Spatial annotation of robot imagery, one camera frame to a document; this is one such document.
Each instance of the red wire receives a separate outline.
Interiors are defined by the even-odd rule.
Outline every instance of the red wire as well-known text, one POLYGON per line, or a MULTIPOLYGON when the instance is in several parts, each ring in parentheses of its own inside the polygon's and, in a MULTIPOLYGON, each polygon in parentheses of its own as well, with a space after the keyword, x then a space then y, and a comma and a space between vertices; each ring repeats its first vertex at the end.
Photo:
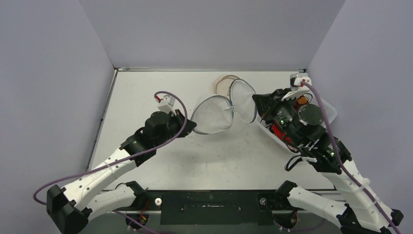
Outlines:
POLYGON ((149 200, 146 200, 146 206, 145 206, 145 208, 144 208, 143 210, 141 210, 141 219, 142 219, 142 217, 143 217, 143 212, 146 211, 146 209, 148 208, 148 206, 149 206, 149 200))

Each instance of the white mesh fabric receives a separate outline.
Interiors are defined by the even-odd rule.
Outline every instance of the white mesh fabric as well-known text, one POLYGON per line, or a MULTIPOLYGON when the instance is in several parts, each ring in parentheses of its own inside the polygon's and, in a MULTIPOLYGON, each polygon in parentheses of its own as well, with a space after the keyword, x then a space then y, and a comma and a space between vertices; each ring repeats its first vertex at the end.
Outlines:
POLYGON ((220 95, 203 95, 198 99, 191 120, 198 134, 213 134, 227 130, 232 125, 233 110, 229 99, 220 95))
POLYGON ((257 107, 252 100, 253 94, 255 90, 242 79, 234 80, 229 89, 229 97, 235 112, 247 123, 252 123, 257 115, 257 107))

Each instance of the wall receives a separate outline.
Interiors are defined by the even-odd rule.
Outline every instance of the wall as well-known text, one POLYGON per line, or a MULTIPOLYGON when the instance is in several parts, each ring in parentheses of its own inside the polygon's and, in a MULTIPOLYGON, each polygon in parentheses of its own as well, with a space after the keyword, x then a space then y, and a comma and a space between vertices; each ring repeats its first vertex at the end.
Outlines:
POLYGON ((347 0, 308 72, 338 110, 333 131, 411 233, 413 1, 347 0))
POLYGON ((32 193, 86 168, 112 76, 77 0, 1 1, 1 233, 58 233, 32 193))
POLYGON ((344 0, 80 0, 116 67, 306 68, 344 0))

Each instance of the bolt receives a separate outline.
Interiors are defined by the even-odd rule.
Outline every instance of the bolt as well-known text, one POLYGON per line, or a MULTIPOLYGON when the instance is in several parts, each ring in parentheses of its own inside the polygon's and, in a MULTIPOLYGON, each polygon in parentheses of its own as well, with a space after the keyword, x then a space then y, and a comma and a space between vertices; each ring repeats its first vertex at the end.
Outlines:
POLYGON ((261 205, 265 205, 266 202, 267 202, 267 198, 262 197, 262 198, 260 199, 260 204, 261 204, 261 205))
POLYGON ((155 199, 155 205, 160 206, 162 204, 162 199, 157 198, 155 199))

